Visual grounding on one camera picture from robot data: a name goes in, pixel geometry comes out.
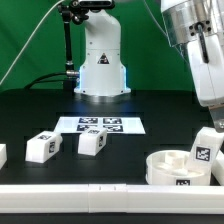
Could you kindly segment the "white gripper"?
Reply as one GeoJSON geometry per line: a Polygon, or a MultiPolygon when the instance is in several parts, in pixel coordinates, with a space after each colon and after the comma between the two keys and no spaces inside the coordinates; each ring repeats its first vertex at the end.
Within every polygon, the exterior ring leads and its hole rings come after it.
{"type": "MultiPolygon", "coordinates": [[[[187,44],[189,64],[199,103],[203,107],[224,103],[224,42],[217,34],[204,37],[205,62],[199,35],[187,44]]],[[[224,132],[224,106],[209,108],[217,132],[224,132]]]]}

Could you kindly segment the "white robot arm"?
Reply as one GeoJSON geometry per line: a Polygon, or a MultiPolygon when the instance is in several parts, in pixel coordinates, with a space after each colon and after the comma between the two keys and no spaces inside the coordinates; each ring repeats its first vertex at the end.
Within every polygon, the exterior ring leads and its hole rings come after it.
{"type": "MultiPolygon", "coordinates": [[[[128,93],[121,68],[119,22],[107,11],[115,0],[72,0],[72,21],[85,25],[86,57],[75,89],[91,97],[128,93]]],[[[199,103],[207,107],[215,129],[224,132],[224,0],[161,0],[166,36],[183,45],[199,103]]]]}

